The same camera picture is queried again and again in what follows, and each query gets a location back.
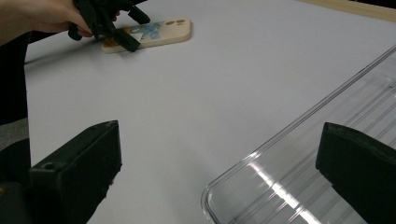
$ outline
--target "phone case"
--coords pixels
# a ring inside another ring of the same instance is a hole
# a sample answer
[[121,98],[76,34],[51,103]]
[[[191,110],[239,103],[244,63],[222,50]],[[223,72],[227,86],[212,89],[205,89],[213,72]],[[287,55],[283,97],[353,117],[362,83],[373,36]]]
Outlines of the phone case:
[[[174,44],[191,38],[191,20],[179,18],[170,21],[157,21],[121,28],[140,42],[139,49]],[[105,53],[126,51],[113,39],[107,38],[102,44]]]

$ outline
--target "white table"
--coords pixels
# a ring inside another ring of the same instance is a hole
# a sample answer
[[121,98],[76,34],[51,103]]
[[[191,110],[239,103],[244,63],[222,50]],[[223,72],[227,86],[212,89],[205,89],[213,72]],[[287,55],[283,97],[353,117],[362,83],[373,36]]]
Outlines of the white table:
[[[67,33],[32,44],[32,161],[117,119],[123,166],[89,223],[206,223],[205,186],[396,43],[395,23],[293,0],[148,0],[190,17],[184,43],[104,54]],[[117,26],[135,24],[122,13]]]

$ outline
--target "black mechanical claw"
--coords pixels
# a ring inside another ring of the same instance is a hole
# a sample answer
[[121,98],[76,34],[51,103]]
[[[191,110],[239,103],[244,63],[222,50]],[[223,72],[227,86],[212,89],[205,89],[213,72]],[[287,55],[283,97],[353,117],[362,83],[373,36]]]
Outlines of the black mechanical claw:
[[[140,43],[125,32],[116,29],[112,18],[122,10],[129,11],[128,15],[139,24],[148,23],[150,18],[136,5],[146,0],[74,0],[76,8],[87,22],[92,34],[97,39],[99,35],[113,38],[117,43],[129,51],[135,51]],[[78,28],[73,24],[69,29],[69,36],[80,40]]]

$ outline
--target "wooden edge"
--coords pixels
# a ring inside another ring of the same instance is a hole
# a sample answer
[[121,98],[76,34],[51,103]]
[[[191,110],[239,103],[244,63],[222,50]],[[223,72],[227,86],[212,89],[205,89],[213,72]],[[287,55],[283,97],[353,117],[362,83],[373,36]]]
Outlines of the wooden edge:
[[361,16],[376,18],[384,21],[396,22],[396,9],[379,7],[360,2],[347,0],[297,0],[321,7],[328,7],[340,11],[349,12]]

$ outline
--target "transparent tray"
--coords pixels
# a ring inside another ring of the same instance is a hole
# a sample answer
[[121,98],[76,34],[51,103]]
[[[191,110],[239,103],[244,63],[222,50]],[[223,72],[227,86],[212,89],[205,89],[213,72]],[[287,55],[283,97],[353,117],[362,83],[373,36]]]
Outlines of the transparent tray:
[[315,168],[324,122],[396,144],[396,46],[204,190],[212,223],[365,223]]

